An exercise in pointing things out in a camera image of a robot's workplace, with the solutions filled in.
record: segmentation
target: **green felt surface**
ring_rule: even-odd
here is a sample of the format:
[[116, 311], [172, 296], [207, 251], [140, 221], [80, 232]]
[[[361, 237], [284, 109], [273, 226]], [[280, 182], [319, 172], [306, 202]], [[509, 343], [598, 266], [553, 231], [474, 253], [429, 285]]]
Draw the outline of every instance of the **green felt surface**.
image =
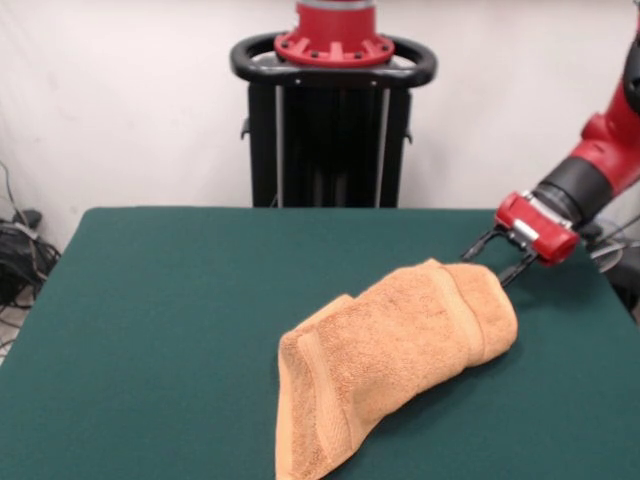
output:
[[[0, 368], [0, 478], [273, 478], [280, 336], [396, 267], [456, 261], [490, 223], [91, 211]], [[606, 281], [579, 253], [510, 295], [512, 351], [388, 417], [331, 479], [640, 478], [640, 336]]]

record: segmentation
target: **orange towel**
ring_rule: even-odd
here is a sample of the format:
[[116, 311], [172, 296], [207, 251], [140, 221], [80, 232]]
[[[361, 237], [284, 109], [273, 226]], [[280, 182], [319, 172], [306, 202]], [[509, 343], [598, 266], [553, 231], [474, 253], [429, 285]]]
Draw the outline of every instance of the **orange towel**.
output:
[[321, 479], [386, 416], [516, 340], [514, 309], [478, 265], [430, 260], [358, 298], [342, 296], [284, 335], [276, 479]]

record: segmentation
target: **red robot head mount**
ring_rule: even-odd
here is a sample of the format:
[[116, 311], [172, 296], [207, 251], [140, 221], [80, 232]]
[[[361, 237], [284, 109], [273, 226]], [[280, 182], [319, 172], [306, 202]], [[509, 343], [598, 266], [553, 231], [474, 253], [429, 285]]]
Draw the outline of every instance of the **red robot head mount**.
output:
[[297, 10], [298, 26], [275, 40], [275, 50], [292, 63], [370, 67], [394, 55], [394, 42], [376, 33], [374, 0], [298, 0]]

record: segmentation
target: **green tablecloth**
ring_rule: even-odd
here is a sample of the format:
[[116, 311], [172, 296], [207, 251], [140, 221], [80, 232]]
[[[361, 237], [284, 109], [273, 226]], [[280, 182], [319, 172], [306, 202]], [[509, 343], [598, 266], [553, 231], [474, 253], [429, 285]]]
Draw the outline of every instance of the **green tablecloth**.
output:
[[[489, 212], [94, 210], [0, 368], [2, 480], [273, 478], [280, 336]], [[505, 244], [483, 261], [513, 261]], [[640, 478], [640, 336], [586, 255], [510, 289], [513, 350], [332, 479]]]

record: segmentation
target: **red robot arm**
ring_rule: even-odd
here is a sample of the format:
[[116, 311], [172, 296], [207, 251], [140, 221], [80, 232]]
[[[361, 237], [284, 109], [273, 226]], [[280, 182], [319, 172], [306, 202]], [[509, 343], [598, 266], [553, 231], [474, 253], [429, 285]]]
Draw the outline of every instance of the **red robot arm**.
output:
[[513, 193], [498, 208], [493, 230], [462, 259], [471, 261], [495, 237], [522, 250], [522, 262], [502, 275], [508, 285], [527, 267], [564, 262], [577, 233], [640, 179], [640, 29], [624, 74], [604, 114], [594, 115], [571, 154], [531, 192]]

